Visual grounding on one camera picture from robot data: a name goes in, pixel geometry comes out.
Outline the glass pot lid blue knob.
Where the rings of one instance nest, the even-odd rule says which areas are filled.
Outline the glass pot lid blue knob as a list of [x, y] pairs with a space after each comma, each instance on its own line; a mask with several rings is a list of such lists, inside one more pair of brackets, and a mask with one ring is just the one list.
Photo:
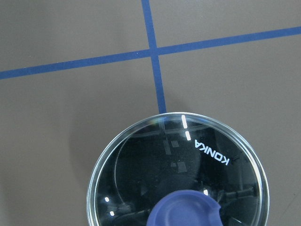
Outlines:
[[87, 190], [91, 226], [264, 226], [269, 188], [236, 131], [193, 113], [164, 113], [118, 134]]

